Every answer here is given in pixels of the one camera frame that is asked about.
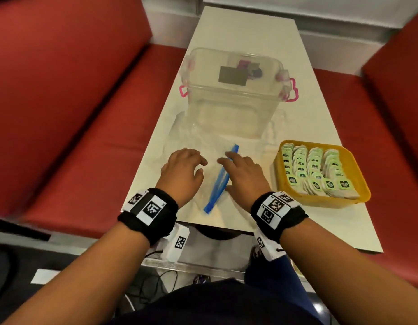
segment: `forearm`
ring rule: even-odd
[[[285,229],[280,244],[344,324],[418,324],[418,290],[311,219]]]
[[[106,321],[148,249],[146,237],[117,223],[4,324],[94,325]]]

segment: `red seat cushion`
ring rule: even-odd
[[[94,238],[113,226],[185,51],[148,47],[22,221]]]
[[[150,37],[140,0],[0,2],[0,215],[24,204]]]
[[[384,253],[369,257],[418,288],[418,180],[358,76],[315,69],[343,146],[372,198],[366,203]]]
[[[362,70],[418,159],[418,15]]]

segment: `plastic bin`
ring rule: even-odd
[[[355,187],[356,191],[359,194],[358,199],[347,199],[347,198],[336,198],[330,196],[313,196],[313,195],[303,195],[295,190],[293,190],[292,186],[288,182],[288,178],[286,172],[284,170],[283,165],[283,156],[281,153],[281,146],[285,143],[294,143],[295,146],[304,145],[310,150],[313,147],[319,147],[323,150],[332,148],[336,149],[340,152],[340,161],[343,164],[343,170],[346,174],[346,177],[352,181],[353,186]],[[277,153],[277,156],[274,160],[274,170],[275,176],[277,178],[277,186],[280,191],[285,191],[298,202],[303,205],[309,206],[319,206],[319,207],[330,207],[330,208],[342,208],[352,204],[357,203],[365,203],[367,202],[370,197],[370,190],[367,186],[367,183],[364,180],[364,177],[361,173],[361,170],[356,163],[353,154],[348,151],[346,148],[337,145],[326,145],[326,144],[319,144],[315,142],[306,142],[306,141],[296,141],[296,140],[285,140],[280,144],[280,149]]]
[[[185,57],[180,73],[188,89],[188,115],[217,134],[260,138],[292,90],[280,61],[254,54],[197,48]]]

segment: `hand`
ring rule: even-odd
[[[240,207],[250,212],[256,199],[271,191],[271,187],[260,165],[255,164],[250,157],[242,157],[234,152],[226,152],[225,155],[232,160],[225,157],[217,160],[232,180],[233,185],[228,185],[225,190]]]
[[[165,191],[183,207],[195,196],[203,182],[203,169],[195,172],[198,164],[207,165],[208,161],[195,149],[184,148],[170,155],[161,169],[161,178],[155,188]]]

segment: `yellow plastic tub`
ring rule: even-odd
[[[356,191],[359,194],[359,198],[347,199],[329,196],[303,195],[294,191],[292,186],[288,182],[288,178],[283,166],[283,156],[281,153],[281,146],[285,143],[291,142],[295,144],[295,146],[304,145],[308,148],[308,150],[310,150],[313,147],[322,148],[324,151],[329,148],[338,150],[340,152],[340,161],[343,164],[343,170],[347,178],[352,181]],[[285,140],[280,144],[280,149],[277,153],[277,156],[275,157],[274,169],[275,176],[277,178],[278,190],[285,191],[303,205],[339,209],[352,204],[367,202],[371,197],[369,187],[367,186],[367,183],[365,182],[364,177],[362,176],[361,170],[359,169],[355,158],[353,157],[350,151],[348,151],[346,148],[342,146],[326,145],[307,141]]]

